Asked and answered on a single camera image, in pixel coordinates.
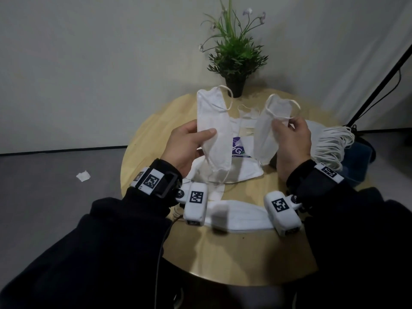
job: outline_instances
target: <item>green leaves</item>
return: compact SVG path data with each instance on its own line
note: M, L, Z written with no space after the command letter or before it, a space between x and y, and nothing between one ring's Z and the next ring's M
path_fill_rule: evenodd
M214 47L216 54L209 54L211 65L208 66L208 70L218 73L230 81L243 80L258 68L267 64L268 56L262 56L262 45L255 46L253 38L246 38L245 36L251 29L262 25L258 24L252 27L255 20L260 20L260 17L253 19L252 22L248 21L246 28L243 30L236 12L232 10L232 0L229 0L227 9L224 7L222 0L219 1L222 7L222 15L218 20L205 14L211 19L205 21L215 24L220 31L219 34L209 37L205 43L211 38L222 38L220 42L216 41L217 45ZM239 35L236 34L236 25L240 28Z

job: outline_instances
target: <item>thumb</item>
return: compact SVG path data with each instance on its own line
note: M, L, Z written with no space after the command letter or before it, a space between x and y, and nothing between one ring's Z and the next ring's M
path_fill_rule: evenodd
M279 134L280 136L286 135L288 132L291 132L291 130L286 127L282 122L278 119L273 119L272 120L272 129L274 132Z
M193 140L197 144L200 145L204 141L207 141L207 140L213 138L216 133L218 133L218 132L215 128L210 128L208 130L203 130L203 131L200 131L200 132L192 133L191 135L193 137Z

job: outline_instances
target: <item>black cable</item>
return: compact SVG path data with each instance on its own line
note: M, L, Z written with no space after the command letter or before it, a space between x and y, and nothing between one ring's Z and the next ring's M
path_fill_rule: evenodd
M394 88L392 90L390 90L387 94L385 94L383 97L381 97L378 101L376 101L376 103L374 103L371 107L369 107L366 112L364 112L362 115L359 116L359 118L361 118L364 114L366 114L372 107L374 107L377 103L379 103L380 101L382 101L385 97L387 97L389 94L391 94L398 86L400 83L400 80L402 79L402 74L400 73L400 68L398 69L399 72L399 80L398 83L396 84L396 86L394 86Z
M157 258L157 267L156 267L156 283L154 284L154 309L156 309L156 300L157 300L157 279L159 277L159 265L160 265L160 258L162 257L162 247L163 243L166 240L167 234L169 234L172 225L178 221L180 218L183 218L183 215L180 215L178 218L174 219L172 224L167 228L166 233L163 236L162 243L160 244L160 251L159 251L159 258Z

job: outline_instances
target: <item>potted plant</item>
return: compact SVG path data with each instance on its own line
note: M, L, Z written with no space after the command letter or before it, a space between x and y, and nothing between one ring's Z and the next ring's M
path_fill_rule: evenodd
M243 15L248 16L248 23L245 28L242 28L236 12L232 9L232 0L229 0L228 8L225 8L222 0L220 4L222 5L220 17L215 19L205 14L210 19L202 22L202 24L210 22L211 29L218 30L219 33L209 37L199 46L199 50L206 52L215 49L216 54L209 55L211 65L208 70L220 74L225 79L226 86L232 90L233 97L238 98L242 95L246 78L267 64L268 56L262 55L262 45L255 45L253 38L246 36L250 30L264 24L266 14L263 12L261 16L250 21L252 9L244 10ZM204 50L203 46L212 38L221 38L221 40L216 41L216 46Z

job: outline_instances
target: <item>round wooden table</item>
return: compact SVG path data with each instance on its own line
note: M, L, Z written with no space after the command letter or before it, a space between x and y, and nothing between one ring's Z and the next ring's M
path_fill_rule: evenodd
M242 97L234 99L229 110L238 118L237 107L263 108L270 94L296 100L301 105L301 116L325 126L339 123L332 115L304 102L299 97L282 91L245 87ZM223 96L227 106L230 97ZM137 130L121 164L121 192L125 195L130 182L145 166L159 158L173 128L195 119L196 94L186 94L166 104L151 115ZM276 171L264 167L264 176L236 184L226 184L222 199L236 199L263 206L263 197L274 190L285 192ZM304 230L287 237L279 237L275 230L254 233L216 233L209 227L193 227L178 221L173 225L164 244L163 257L191 274L207 280L238 286L279 285L302 278L317 270Z

